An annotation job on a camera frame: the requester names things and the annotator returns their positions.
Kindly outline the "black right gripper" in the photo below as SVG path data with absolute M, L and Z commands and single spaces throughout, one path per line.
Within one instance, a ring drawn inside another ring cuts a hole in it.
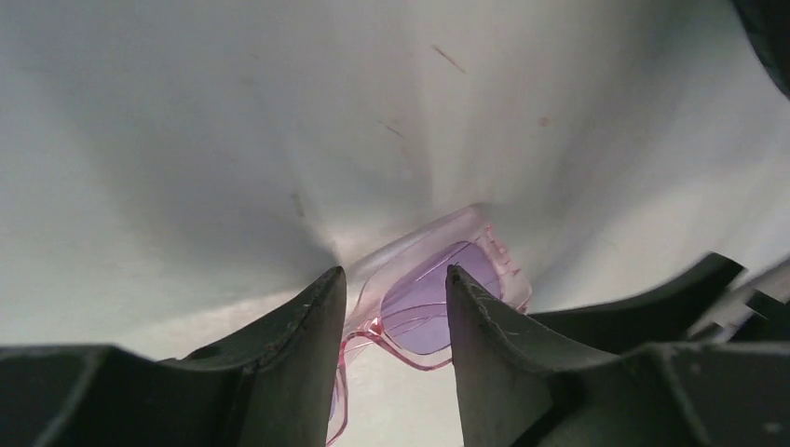
M 530 317 L 613 354 L 644 343 L 680 341 L 686 334 L 690 342 L 787 342 L 789 260 L 725 294 L 743 271 L 741 264 L 710 252 L 676 278 L 640 294 Z

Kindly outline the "pink transparent sunglasses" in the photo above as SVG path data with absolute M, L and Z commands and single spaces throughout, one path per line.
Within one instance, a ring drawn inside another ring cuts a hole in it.
M 523 270 L 495 237 L 478 206 L 467 206 L 397 239 L 370 274 L 347 317 L 334 381 L 327 445 L 348 422 L 349 364 L 369 345 L 378 345 L 406 365 L 433 371 L 452 360 L 445 279 L 460 266 L 486 291 L 525 313 L 531 286 Z

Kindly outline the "black glasses case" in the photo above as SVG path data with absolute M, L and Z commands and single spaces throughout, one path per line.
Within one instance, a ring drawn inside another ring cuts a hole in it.
M 789 98 L 789 0 L 732 0 L 747 38 L 773 84 Z

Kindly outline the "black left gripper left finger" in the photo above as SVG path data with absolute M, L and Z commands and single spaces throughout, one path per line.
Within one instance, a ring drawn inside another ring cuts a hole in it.
M 347 304 L 333 267 L 183 359 L 115 345 L 1 350 L 5 446 L 321 446 Z

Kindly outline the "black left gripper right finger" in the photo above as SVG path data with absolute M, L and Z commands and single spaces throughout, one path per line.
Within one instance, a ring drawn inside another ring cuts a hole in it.
M 789 344 L 648 343 L 612 355 L 446 279 L 467 446 L 785 446 Z

